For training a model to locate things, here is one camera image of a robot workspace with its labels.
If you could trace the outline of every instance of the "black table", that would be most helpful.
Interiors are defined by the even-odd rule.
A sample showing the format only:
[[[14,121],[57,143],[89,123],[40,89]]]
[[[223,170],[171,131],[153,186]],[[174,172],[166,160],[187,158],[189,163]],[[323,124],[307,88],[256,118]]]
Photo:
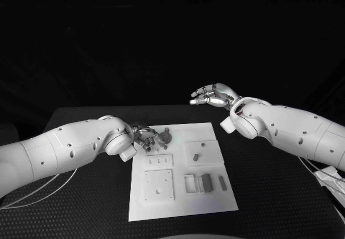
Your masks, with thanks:
[[[210,122],[238,211],[128,222],[131,160],[98,155],[46,200],[0,211],[0,238],[148,238],[207,233],[242,238],[343,239],[345,225],[319,183],[297,157],[258,137],[226,134],[219,123],[228,111],[204,106],[132,106],[59,108],[44,131],[63,124],[114,115],[127,123],[148,125]],[[70,172],[21,203],[36,201],[64,182]],[[11,192],[4,204],[46,182]]]

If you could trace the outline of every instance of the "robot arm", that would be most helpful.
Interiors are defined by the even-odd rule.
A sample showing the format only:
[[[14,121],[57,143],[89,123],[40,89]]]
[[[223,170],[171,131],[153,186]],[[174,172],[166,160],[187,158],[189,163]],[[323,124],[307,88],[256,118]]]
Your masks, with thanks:
[[[290,154],[321,162],[345,171],[345,127],[316,114],[236,95],[223,84],[202,87],[192,94],[190,104],[210,104],[229,110],[220,126],[248,139],[264,137]]]
[[[0,198],[30,182],[83,166],[102,152],[119,154],[127,161],[137,153],[131,143],[140,141],[148,152],[154,138],[160,143],[157,132],[147,126],[129,126],[116,117],[103,116],[0,146]]]

